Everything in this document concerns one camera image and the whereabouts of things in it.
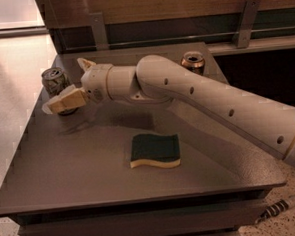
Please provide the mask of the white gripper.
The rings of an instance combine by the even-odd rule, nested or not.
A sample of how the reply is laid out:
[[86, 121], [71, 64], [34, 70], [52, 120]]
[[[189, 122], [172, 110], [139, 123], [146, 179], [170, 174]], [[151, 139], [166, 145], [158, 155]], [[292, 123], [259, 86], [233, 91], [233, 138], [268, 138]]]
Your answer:
[[78, 58], [77, 62], [85, 72], [81, 78], [82, 88], [77, 88], [73, 84], [49, 99], [42, 106], [42, 110], [46, 114], [72, 111], [75, 108], [85, 106], [89, 99], [94, 102], [110, 100], [107, 79], [113, 65], [107, 63], [96, 65], [95, 62], [84, 58]]

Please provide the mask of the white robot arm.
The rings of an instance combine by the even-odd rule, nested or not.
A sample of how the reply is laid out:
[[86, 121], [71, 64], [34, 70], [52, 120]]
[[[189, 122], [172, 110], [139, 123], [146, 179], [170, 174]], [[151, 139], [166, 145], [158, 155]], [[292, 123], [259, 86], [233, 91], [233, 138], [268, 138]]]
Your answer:
[[43, 110], [58, 114], [115, 100], [162, 104], [177, 99], [192, 105], [275, 158], [295, 167], [295, 107], [200, 76], [159, 55], [135, 66], [96, 64], [83, 58], [81, 88], [74, 85], [49, 99]]

